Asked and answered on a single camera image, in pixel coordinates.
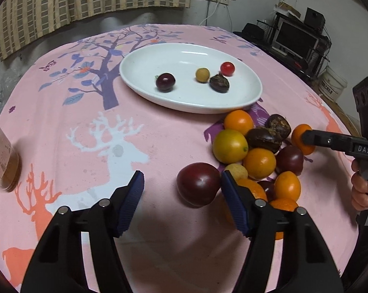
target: small orange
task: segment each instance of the small orange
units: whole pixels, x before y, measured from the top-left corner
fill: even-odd
[[[292,199],[275,199],[269,203],[273,208],[281,209],[285,211],[294,211],[298,204]],[[275,240],[283,239],[283,232],[277,232]]]
[[[262,180],[275,170],[276,158],[271,151],[256,147],[251,149],[244,158],[244,167],[249,177],[254,180]]]
[[[238,180],[237,185],[248,188],[252,192],[253,197],[255,199],[264,199],[265,201],[268,201],[267,195],[265,194],[260,184],[248,178],[244,178],[244,179]]]
[[[297,201],[301,196],[301,183],[298,177],[290,171],[281,173],[275,181],[274,192],[277,199],[292,199]]]
[[[309,125],[298,125],[293,133],[291,134],[291,141],[293,145],[298,147],[303,155],[309,155],[314,152],[314,149],[316,148],[314,145],[306,145],[302,142],[302,134],[307,130],[313,130]]]
[[[254,128],[254,123],[249,113],[244,110],[235,110],[225,117],[224,127],[246,135],[249,130]]]
[[[213,153],[221,163],[237,163],[248,153],[248,142],[238,131],[222,130],[213,141]]]

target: finger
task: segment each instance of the finger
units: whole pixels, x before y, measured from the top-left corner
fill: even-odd
[[[368,195],[352,189],[352,198],[362,207],[368,207]]]
[[[351,164],[351,168],[354,172],[357,172],[359,170],[359,162],[358,160],[353,160]]]
[[[363,210],[368,209],[368,207],[360,206],[354,199],[352,199],[352,206],[358,211],[363,211]]]
[[[363,177],[361,177],[359,173],[355,173],[352,175],[351,183],[357,191],[361,193],[368,193],[368,182]]]

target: pink tablecloth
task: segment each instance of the pink tablecloth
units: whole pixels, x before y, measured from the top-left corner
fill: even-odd
[[[218,201],[200,209],[178,198],[184,166],[218,166],[210,144],[221,115],[195,115],[152,104],[119,76],[121,59],[153,43],[182,42],[231,54],[260,77],[264,93],[250,110],[257,124],[279,113],[292,127],[347,133],[324,102],[293,73],[250,43],[219,28],[137,25],[57,48],[42,56],[13,91],[0,126],[23,159],[19,187],[0,192],[0,269],[20,288],[28,261],[52,214],[108,198],[144,172],[145,191],[118,251],[136,293],[231,292],[249,245]],[[351,160],[317,149],[300,177],[306,207],[343,272],[357,228],[350,205]],[[88,252],[88,239],[83,238]],[[268,289],[275,287],[282,241]],[[98,290],[86,254],[90,288]]]

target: butterfly print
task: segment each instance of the butterfly print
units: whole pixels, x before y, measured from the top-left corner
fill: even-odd
[[[51,66],[54,66],[57,62],[55,60],[50,61],[45,67],[39,67],[43,71],[49,71]]]

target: oval plate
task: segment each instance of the oval plate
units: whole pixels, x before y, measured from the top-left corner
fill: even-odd
[[[198,68],[208,68],[211,76],[218,74],[224,62],[235,65],[228,77],[227,93],[214,91],[209,83],[195,80]],[[176,84],[163,93],[155,85],[156,76],[171,73]],[[181,43],[154,44],[129,53],[120,64],[120,75],[137,94],[167,108],[199,113],[218,114],[255,103],[263,92],[256,73],[237,58],[212,48]]]

